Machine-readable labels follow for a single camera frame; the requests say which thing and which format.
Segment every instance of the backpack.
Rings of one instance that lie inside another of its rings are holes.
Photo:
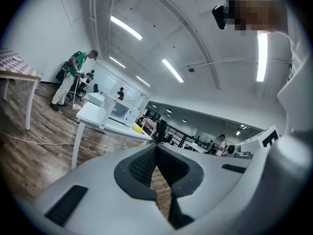
[[[58,74],[55,76],[56,79],[58,79],[60,82],[63,82],[63,79],[65,77],[65,74],[68,73],[68,67],[71,65],[72,60],[74,58],[76,58],[79,54],[81,54],[81,51],[78,51],[76,53],[74,53],[68,61],[64,62],[64,64],[62,65],[62,68],[60,69],[60,71],[58,72]]]

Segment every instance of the office area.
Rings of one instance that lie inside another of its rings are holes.
[[[298,97],[290,102],[277,94],[288,80],[293,88],[307,84],[292,79],[287,37],[241,32],[231,25],[221,30],[212,9],[222,1],[26,0],[1,38],[1,61],[14,64],[0,65],[5,99],[0,102],[0,161],[12,195],[47,216],[53,211],[51,197],[61,200],[78,185],[76,212],[54,223],[82,234],[123,233],[125,224],[131,234],[192,227],[213,207],[232,207],[228,194],[237,190],[240,196],[251,185],[247,202],[236,210],[245,209],[271,146],[284,136],[286,112],[295,130],[310,124],[306,112],[294,118],[303,105]],[[90,55],[93,50],[97,55]],[[50,104],[62,83],[56,76],[66,61],[69,67],[73,60],[81,64],[73,56],[77,51],[85,60],[65,91],[66,106],[58,101],[55,111]],[[218,146],[224,152],[231,145],[231,156],[216,156],[222,154]],[[253,157],[238,159],[234,153]],[[142,179],[136,171],[146,165]],[[198,188],[179,195],[170,176],[184,179],[186,168],[196,169]],[[132,189],[144,194],[138,197]],[[181,224],[170,214],[176,203],[190,217]],[[108,209],[96,213],[97,206]],[[140,226],[142,219],[147,222]]]

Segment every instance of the white pants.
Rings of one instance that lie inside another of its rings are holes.
[[[74,82],[75,77],[71,75],[71,73],[68,73],[65,75],[65,78],[62,82],[62,85],[59,87],[57,92],[55,93],[52,104],[57,104],[59,103],[60,105],[64,104],[64,100],[66,95],[69,92],[70,87],[72,86]]]

